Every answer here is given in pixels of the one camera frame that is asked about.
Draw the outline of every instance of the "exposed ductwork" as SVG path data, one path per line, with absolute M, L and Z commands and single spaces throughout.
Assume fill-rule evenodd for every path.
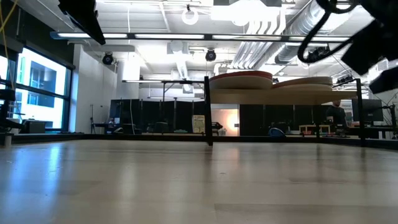
M 170 48 L 175 55 L 175 64 L 182 80 L 188 80 L 188 69 L 183 58 L 183 42 L 180 40 L 173 40 L 170 43 Z
M 249 24 L 247 34 L 281 34 L 286 26 L 285 10 L 280 9 L 279 16 L 271 21 L 254 21 Z M 267 42 L 243 42 L 231 64 L 232 68 L 252 69 L 256 62 L 264 55 L 270 43 Z
M 307 35 L 324 15 L 324 10 L 312 1 L 298 18 L 285 30 L 285 35 Z M 318 34 L 327 35 L 337 27 L 345 23 L 351 13 L 332 14 L 328 22 L 320 29 Z M 260 70 L 265 63 L 290 63 L 295 56 L 299 46 L 287 45 L 285 43 L 273 43 L 263 55 L 263 57 L 254 66 L 254 69 Z

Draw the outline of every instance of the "black partition panel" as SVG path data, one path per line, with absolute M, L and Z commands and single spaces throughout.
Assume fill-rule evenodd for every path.
M 121 124 L 139 125 L 141 123 L 140 108 L 139 100 L 111 100 L 109 117 L 119 118 Z
M 164 122 L 169 124 L 169 130 L 174 131 L 174 101 L 166 101 L 164 103 Z
M 272 123 L 292 124 L 294 120 L 293 105 L 266 105 L 266 127 Z
M 239 133 L 240 136 L 265 136 L 264 106 L 239 106 Z
M 194 115 L 205 115 L 205 102 L 199 101 L 193 103 L 193 114 Z
M 192 102 L 177 102 L 177 120 L 175 122 L 176 130 L 186 130 L 192 133 Z
M 313 124 L 313 106 L 295 105 L 294 106 L 294 125 L 293 129 L 298 130 L 300 125 Z
M 153 126 L 156 122 L 160 121 L 159 102 L 143 101 L 142 114 L 142 132 L 146 132 L 148 126 Z

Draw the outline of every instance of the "person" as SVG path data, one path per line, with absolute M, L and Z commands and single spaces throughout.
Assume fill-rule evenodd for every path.
M 343 108 L 340 107 L 341 100 L 333 101 L 333 104 L 326 111 L 326 119 L 331 120 L 334 124 L 343 125 L 347 128 L 346 113 Z

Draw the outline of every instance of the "yellow cable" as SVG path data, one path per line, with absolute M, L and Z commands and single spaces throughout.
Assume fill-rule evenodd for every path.
M 1 21 L 1 25 L 4 25 L 3 19 L 2 19 L 2 9 L 1 9 L 1 4 L 0 4 L 0 21 Z M 7 63 L 9 62 L 9 57 L 8 57 L 8 48 L 7 48 L 7 40 L 6 40 L 6 32 L 4 31 L 4 29 L 2 30 L 2 37 L 4 40 L 4 48 L 5 48 L 5 52 L 6 52 L 6 58 L 7 58 Z M 14 90 L 14 76 L 12 75 L 12 72 L 9 73 L 10 74 L 10 80 L 11 80 L 11 89 Z
M 6 17 L 6 20 L 4 20 L 4 23 L 1 24 L 0 32 L 4 29 L 4 27 L 6 26 L 8 20 L 9 20 L 10 17 L 11 17 L 11 14 L 14 12 L 15 7 L 17 6 L 17 2 L 18 2 L 18 0 L 15 0 L 15 1 L 14 1 L 14 5 L 12 6 L 10 12 L 8 13 L 8 15 L 7 15 L 7 17 Z

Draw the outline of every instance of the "light wood floor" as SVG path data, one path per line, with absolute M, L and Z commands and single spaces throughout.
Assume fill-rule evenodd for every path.
M 0 223 L 398 223 L 398 153 L 70 141 L 0 149 Z

